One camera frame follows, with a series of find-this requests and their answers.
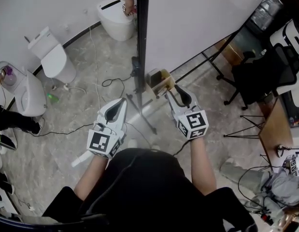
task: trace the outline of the black chair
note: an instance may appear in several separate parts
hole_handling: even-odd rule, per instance
[[[276,44],[264,57],[252,63],[246,61],[256,57],[253,52],[244,52],[243,55],[241,64],[232,67],[234,81],[223,75],[217,76],[217,80],[225,80],[236,88],[231,99],[224,101],[224,105],[229,105],[240,93],[245,104],[242,109],[246,110],[248,105],[266,97],[276,88],[296,83],[299,56],[293,47]]]

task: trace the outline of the person's hand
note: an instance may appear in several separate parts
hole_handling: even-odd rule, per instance
[[[126,6],[126,10],[124,11],[125,15],[126,16],[133,15],[133,9],[134,9],[134,6],[129,6],[129,7]]]

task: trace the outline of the smart toilet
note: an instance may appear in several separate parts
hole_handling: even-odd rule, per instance
[[[107,33],[115,40],[125,41],[134,32],[133,16],[126,16],[122,6],[123,0],[104,0],[97,5],[98,16]]]
[[[65,84],[75,79],[76,69],[49,27],[44,28],[28,44],[28,49],[41,60],[47,77],[55,78]]]
[[[43,115],[46,111],[46,96],[41,81],[29,71],[24,75],[12,64],[0,62],[0,70],[6,66],[10,71],[1,84],[15,95],[18,112],[28,117]]]

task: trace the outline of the white wall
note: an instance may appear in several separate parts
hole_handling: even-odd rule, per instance
[[[238,30],[262,0],[149,0],[145,72],[174,70]]]
[[[49,26],[64,44],[99,21],[96,5],[102,0],[0,0],[0,61],[34,71],[40,60],[28,51],[27,36],[33,39]],[[13,96],[5,91],[7,104]],[[0,104],[4,97],[0,88]]]

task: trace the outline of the tiled floor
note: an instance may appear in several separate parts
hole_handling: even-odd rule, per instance
[[[98,90],[100,105],[103,106],[106,102],[118,98],[123,86],[117,81],[109,87],[102,87],[102,82],[108,78],[125,79],[130,75],[131,57],[136,55],[136,34],[126,42],[118,42],[110,38],[103,27],[99,26],[92,30],[92,38],[97,47]],[[94,61],[95,51],[89,33],[72,43],[66,51],[77,69],[77,77],[70,86],[81,87],[87,93],[84,94],[76,89],[65,91],[63,84],[56,80],[54,82],[58,89],[52,91],[52,81],[41,71],[37,77],[42,81],[45,92],[59,97],[57,103],[51,104],[48,100],[48,109],[43,115],[46,120],[44,133],[49,131],[68,133],[82,125],[93,123],[97,117],[99,106],[95,88],[97,69]],[[197,56],[174,71],[172,75],[177,79],[203,59],[202,55]],[[229,74],[230,67],[222,56],[219,56],[215,62],[219,68]],[[223,134],[250,126],[247,121],[241,120],[239,115],[258,115],[260,111],[257,106],[251,105],[250,109],[243,113],[240,96],[231,105],[224,106],[223,101],[230,98],[233,87],[223,81],[217,81],[216,76],[215,69],[206,63],[183,79],[180,84],[193,91],[201,107],[206,110],[210,127],[205,140],[218,186],[232,187],[235,193],[239,194],[237,186],[222,177],[218,169],[229,156],[242,167],[261,165],[263,161],[259,154],[262,152],[262,146],[259,140],[224,138]],[[133,78],[125,81],[123,97],[126,93],[132,94],[134,88]],[[179,150],[185,139],[174,126],[166,99],[161,98],[158,102],[149,104],[144,114],[157,129],[157,135],[150,131],[131,104],[128,107],[127,121],[132,122],[151,145],[159,145],[161,150],[170,153]],[[90,128],[90,126],[82,128],[70,135],[50,134],[38,138],[15,130],[18,149],[15,152],[7,152],[3,156],[3,164],[10,181],[15,185],[18,198],[35,208],[35,211],[31,212],[25,205],[18,207],[25,215],[41,215],[62,187],[73,188],[76,185],[90,160],[75,168],[71,167],[71,162],[85,151],[87,132]],[[137,139],[140,147],[148,147],[139,132],[128,125],[127,137],[121,146],[122,149],[127,147],[131,138]],[[186,176],[191,178],[188,145],[177,158]],[[260,226],[262,225],[260,218],[256,218],[256,221]]]

